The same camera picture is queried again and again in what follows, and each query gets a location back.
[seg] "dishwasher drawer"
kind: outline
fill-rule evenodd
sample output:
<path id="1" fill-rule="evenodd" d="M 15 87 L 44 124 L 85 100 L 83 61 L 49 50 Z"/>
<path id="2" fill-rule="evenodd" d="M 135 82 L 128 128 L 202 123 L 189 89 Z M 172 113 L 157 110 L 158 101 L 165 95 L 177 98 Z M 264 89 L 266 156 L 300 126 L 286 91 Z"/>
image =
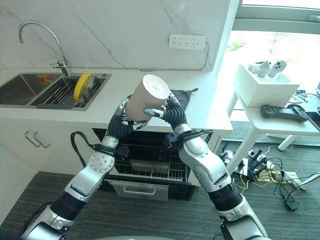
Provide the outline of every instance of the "dishwasher drawer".
<path id="1" fill-rule="evenodd" d="M 168 201 L 169 185 L 107 180 L 119 197 Z"/>

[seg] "paper cup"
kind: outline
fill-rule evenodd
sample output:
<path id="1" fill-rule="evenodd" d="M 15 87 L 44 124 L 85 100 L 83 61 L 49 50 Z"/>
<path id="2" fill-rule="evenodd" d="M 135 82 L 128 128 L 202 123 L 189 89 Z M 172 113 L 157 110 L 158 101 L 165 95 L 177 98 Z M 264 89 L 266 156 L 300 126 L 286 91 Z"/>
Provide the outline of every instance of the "paper cup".
<path id="1" fill-rule="evenodd" d="M 160 109 L 169 94 L 168 85 L 160 77 L 145 75 L 126 104 L 125 112 L 134 122 L 149 121 L 152 116 L 145 114 L 144 109 Z"/>

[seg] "dish rack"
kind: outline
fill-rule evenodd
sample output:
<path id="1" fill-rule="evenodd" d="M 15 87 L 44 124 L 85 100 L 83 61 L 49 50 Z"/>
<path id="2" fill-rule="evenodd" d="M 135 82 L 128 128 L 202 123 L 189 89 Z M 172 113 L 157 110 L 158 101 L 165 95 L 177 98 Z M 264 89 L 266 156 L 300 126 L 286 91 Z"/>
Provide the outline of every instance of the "dish rack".
<path id="1" fill-rule="evenodd" d="M 177 153 L 163 149 L 159 153 L 158 159 L 117 159 L 114 166 L 119 174 L 186 182 L 188 166 L 181 162 Z"/>
<path id="2" fill-rule="evenodd" d="M 163 146 L 164 134 L 136 131 L 120 140 L 127 145 L 127 159 L 115 160 L 119 174 L 159 180 L 187 182 L 190 168 L 179 158 L 178 149 Z"/>
<path id="3" fill-rule="evenodd" d="M 62 105 L 74 105 L 75 108 L 83 108 L 86 106 L 90 98 L 98 90 L 101 83 L 95 77 L 94 83 L 91 88 L 88 88 L 82 97 L 75 101 L 74 91 L 78 82 L 78 76 L 72 76 L 68 78 L 62 78 L 57 81 L 52 87 L 50 87 L 43 97 L 32 103 L 32 105 L 38 104 L 62 104 Z"/>

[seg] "faucet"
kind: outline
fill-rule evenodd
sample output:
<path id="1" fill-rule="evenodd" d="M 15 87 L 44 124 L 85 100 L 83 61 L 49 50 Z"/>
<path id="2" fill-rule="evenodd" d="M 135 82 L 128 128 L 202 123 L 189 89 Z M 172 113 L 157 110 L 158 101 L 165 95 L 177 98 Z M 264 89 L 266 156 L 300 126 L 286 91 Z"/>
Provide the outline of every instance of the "faucet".
<path id="1" fill-rule="evenodd" d="M 60 48 L 61 50 L 61 54 L 62 54 L 62 57 L 64 59 L 63 60 L 59 60 L 55 63 L 51 63 L 50 65 L 53 65 L 53 64 L 58 64 L 58 66 L 54 67 L 54 68 L 60 68 L 63 72 L 63 74 L 68 77 L 70 76 L 70 73 L 68 71 L 68 68 L 71 68 L 71 61 L 68 60 L 66 54 L 65 54 L 65 51 L 64 49 L 62 48 L 61 44 L 60 44 L 60 41 L 58 39 L 58 37 L 56 36 L 56 34 L 49 28 L 47 27 L 46 25 L 44 25 L 43 23 L 41 22 L 38 22 L 38 21 L 24 21 L 22 22 L 19 27 L 18 27 L 18 37 L 19 37 L 19 40 L 20 40 L 20 43 L 24 43 L 23 39 L 22 39 L 22 29 L 26 26 L 26 25 L 29 25 L 29 24 L 35 24 L 35 25 L 38 25 L 40 27 L 43 27 L 44 29 L 46 29 L 55 39 L 56 41 L 56 44 L 58 45 L 58 47 Z"/>

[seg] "wall outlet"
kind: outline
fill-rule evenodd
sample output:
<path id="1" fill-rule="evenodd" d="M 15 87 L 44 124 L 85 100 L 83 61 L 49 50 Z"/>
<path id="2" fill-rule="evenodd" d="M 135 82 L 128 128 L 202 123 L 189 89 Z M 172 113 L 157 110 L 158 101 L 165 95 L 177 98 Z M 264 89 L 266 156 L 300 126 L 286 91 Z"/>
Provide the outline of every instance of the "wall outlet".
<path id="1" fill-rule="evenodd" d="M 202 35 L 171 34 L 169 36 L 169 48 L 203 50 L 207 38 Z"/>

